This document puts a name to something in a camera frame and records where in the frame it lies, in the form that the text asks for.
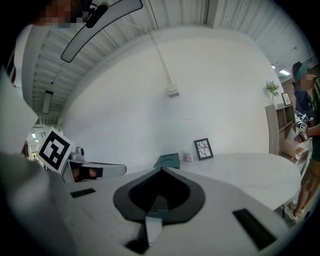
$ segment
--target teal component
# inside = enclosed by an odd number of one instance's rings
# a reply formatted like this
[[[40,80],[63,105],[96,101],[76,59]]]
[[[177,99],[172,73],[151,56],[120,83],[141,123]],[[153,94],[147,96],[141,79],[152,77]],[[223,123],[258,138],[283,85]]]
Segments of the teal component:
[[[170,168],[180,169],[179,154],[173,153],[173,154],[161,155],[158,161],[155,163],[154,167],[155,168],[170,167]]]

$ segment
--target ceiling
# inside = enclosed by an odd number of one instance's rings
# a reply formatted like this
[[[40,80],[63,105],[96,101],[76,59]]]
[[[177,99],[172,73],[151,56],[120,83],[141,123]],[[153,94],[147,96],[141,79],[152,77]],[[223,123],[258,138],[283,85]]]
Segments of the ceiling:
[[[93,0],[100,4],[102,0]],[[110,5],[117,0],[108,0]],[[269,0],[142,0],[143,8],[105,27],[77,54],[71,63],[60,59],[71,39],[83,24],[71,28],[33,27],[23,57],[23,97],[42,118],[43,124],[56,124],[63,106],[79,81],[102,59],[126,42],[148,31],[181,25],[229,28],[247,34],[257,43],[281,82],[291,78],[279,71],[291,72],[292,65],[318,64],[315,53],[292,19]],[[49,114],[42,115],[44,94],[53,91]]]

